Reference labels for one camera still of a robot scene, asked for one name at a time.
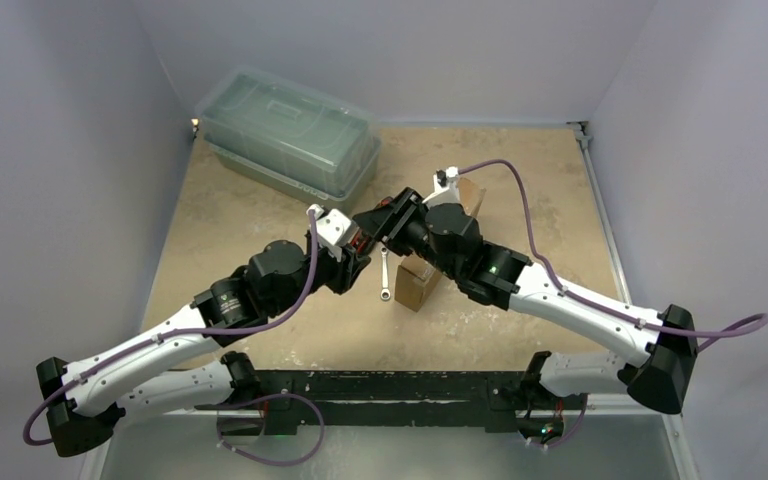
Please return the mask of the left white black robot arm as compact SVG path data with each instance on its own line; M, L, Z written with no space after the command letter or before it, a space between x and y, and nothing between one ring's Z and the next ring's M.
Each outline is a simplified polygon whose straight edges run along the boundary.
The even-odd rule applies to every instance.
M244 409L258 382L227 361L176 370L288 321L320 288L343 294L370 262L375 240L351 228L310 228L304 245L276 240L151 329L83 360L49 357L35 367L42 404L23 428L31 446L60 457L86 453L140 416L227 402Z

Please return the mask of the brown cardboard express box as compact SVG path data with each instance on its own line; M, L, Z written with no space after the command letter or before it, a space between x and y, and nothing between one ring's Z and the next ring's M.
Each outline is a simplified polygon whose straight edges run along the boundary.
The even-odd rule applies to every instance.
M460 180L458 189L465 213L477 217L486 190L469 179ZM419 312L442 277L439 271L419 256L404 257L396 269L394 300Z

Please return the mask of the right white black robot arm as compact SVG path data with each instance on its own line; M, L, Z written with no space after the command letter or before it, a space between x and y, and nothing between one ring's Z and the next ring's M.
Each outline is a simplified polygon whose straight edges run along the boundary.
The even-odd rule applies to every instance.
M470 300L548 320L604 347L600 354L535 354L521 381L529 404L625 392L651 410L681 413L698 355L686 309L659 312L565 280L554 283L527 255L485 240L460 204L427 207L411 188L352 219L391 253L430 263Z

